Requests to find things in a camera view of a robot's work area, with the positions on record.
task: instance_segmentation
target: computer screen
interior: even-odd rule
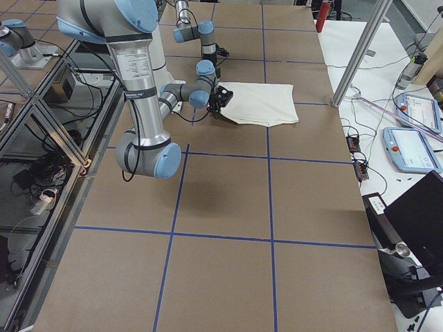
[[[429,172],[384,212],[428,273],[443,274],[443,178]]]

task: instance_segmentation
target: white desk surface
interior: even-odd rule
[[[355,46],[360,38],[360,35],[365,27],[364,22],[345,22],[345,21],[326,21],[319,39],[325,63],[328,65],[329,78],[331,80],[332,88],[335,90],[340,82],[340,79],[345,71],[345,68],[335,68],[333,66],[347,66]],[[358,70],[352,84],[361,90],[361,95],[368,100],[380,100],[390,98],[390,94],[394,89],[395,82],[403,68],[408,64],[409,59],[406,57],[406,51],[394,34],[394,31],[389,24],[383,23],[379,31],[374,37],[370,50],[376,52],[374,57],[365,56],[359,68],[372,68],[384,66],[386,64],[396,62],[385,68],[374,69],[360,69]],[[394,96],[401,92],[417,90],[425,86],[410,84],[405,91],[395,90]],[[356,93],[354,89],[349,89],[346,96],[352,96]],[[431,97],[428,89],[413,92],[415,95],[422,95]],[[389,111],[394,111],[395,106],[393,102],[380,101],[379,104]],[[354,100],[355,116],[358,122],[363,125],[376,129],[378,126],[377,135],[372,146],[372,153],[370,153],[370,145],[372,138],[369,136],[362,136],[360,138],[360,146],[362,152],[369,158],[370,167],[380,172],[388,182],[388,189],[383,195],[384,201],[389,205],[397,197],[401,196],[407,189],[412,187],[423,174],[407,174],[398,172],[395,166],[391,163],[390,158],[382,143],[382,130],[385,127],[400,127],[399,123],[385,114],[382,117],[382,112],[376,108],[369,107],[362,101]],[[353,127],[359,130],[359,133],[371,133],[370,129],[360,126],[355,122],[355,117],[352,111],[352,103],[350,98],[345,98],[339,107],[340,116],[348,119]],[[343,125],[348,125],[347,120],[342,120]],[[443,145],[439,142],[428,139],[432,148],[442,149]],[[443,154],[437,153],[438,160],[443,163]],[[370,179],[363,181],[361,185],[361,194],[370,194],[373,192],[384,191],[385,183],[383,179],[369,171]],[[393,305],[395,318],[399,331],[405,331],[409,324],[413,324],[413,319],[407,320],[400,312],[400,310]],[[443,331],[443,307],[432,308],[426,318],[426,323],[422,327],[422,332]]]

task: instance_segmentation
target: red cylinder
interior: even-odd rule
[[[323,30],[323,25],[325,24],[330,8],[331,2],[329,0],[323,0],[320,6],[320,12],[318,12],[317,15],[316,29],[318,33],[321,33],[321,30]]]

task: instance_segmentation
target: sticker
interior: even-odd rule
[[[150,59],[147,53],[117,55],[117,62],[124,81],[151,77]]]

